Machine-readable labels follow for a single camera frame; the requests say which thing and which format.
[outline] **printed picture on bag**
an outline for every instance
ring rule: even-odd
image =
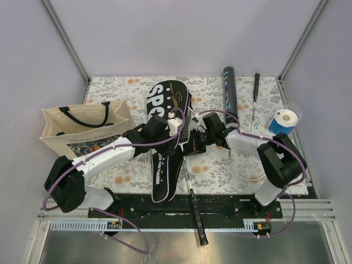
[[[81,157],[89,153],[92,153],[93,151],[96,151],[98,149],[101,149],[106,145],[109,145],[119,137],[120,135],[109,136],[104,139],[99,139],[95,141],[67,144],[67,146],[69,146],[70,149],[72,149],[72,151],[76,154],[77,157]]]

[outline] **roll of tape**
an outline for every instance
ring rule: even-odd
[[[292,129],[297,125],[299,118],[295,112],[290,109],[281,108],[275,112],[269,123],[269,131],[275,133],[290,134]]]

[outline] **beige tote bag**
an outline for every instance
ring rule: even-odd
[[[46,126],[40,139],[69,159],[96,151],[135,127],[125,100],[43,111]]]

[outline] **black handle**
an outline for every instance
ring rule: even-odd
[[[80,124],[80,125],[82,125],[84,127],[88,127],[88,128],[101,128],[106,124],[106,121],[108,120],[110,102],[105,102],[105,103],[101,103],[101,104],[105,106],[105,117],[104,117],[103,123],[101,123],[99,125],[87,124],[87,123],[84,123],[84,122],[78,120],[77,118],[75,118],[73,115],[71,115],[68,112],[68,111],[70,111],[70,108],[68,106],[59,107],[59,110],[61,112],[63,112],[65,114],[65,116],[67,116],[69,119],[76,122],[77,124]]]
[[[191,189],[191,196],[192,196],[192,205],[193,205],[193,211],[196,216],[196,222],[197,222],[197,230],[198,230],[198,235],[199,235],[199,242],[201,246],[206,246],[209,244],[207,236],[205,234],[204,226],[202,223],[202,219],[200,218],[200,212],[198,208],[198,201],[196,196],[194,195],[193,189]]]
[[[253,91],[253,101],[254,102],[257,101],[257,97],[258,97],[259,77],[260,77],[260,74],[256,73],[255,80],[254,80],[254,91]]]

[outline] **floor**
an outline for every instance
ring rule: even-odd
[[[206,109],[223,109],[221,76],[191,77],[96,77],[89,86],[87,104],[104,101],[126,100],[136,125],[146,122],[145,100],[148,91],[158,82],[168,79],[183,81],[192,94],[195,112]],[[243,130],[251,130],[254,77],[236,78],[238,111]],[[256,102],[254,133],[273,135],[267,129],[268,122],[276,109],[283,105],[278,86],[273,76],[261,76]],[[237,172],[244,178],[257,179],[263,175],[259,158],[242,151],[232,151],[232,160]],[[207,152],[187,158],[191,184],[196,193],[202,194],[252,194],[263,183],[246,181],[237,177],[229,163],[228,150],[215,145]],[[177,193],[187,194],[184,172],[178,179]],[[91,186],[109,187],[116,193],[151,192],[150,154],[140,155],[131,161],[120,162],[94,177]],[[291,194],[307,194],[305,183],[292,186]]]
[[[284,228],[274,223],[273,233]],[[143,248],[137,232],[116,237]],[[147,233],[151,252],[142,255],[99,232],[49,231],[40,264],[105,263],[333,263],[323,229],[318,222],[295,222],[288,231],[270,239],[243,238],[238,233],[207,233],[209,245],[201,247],[195,233]]]

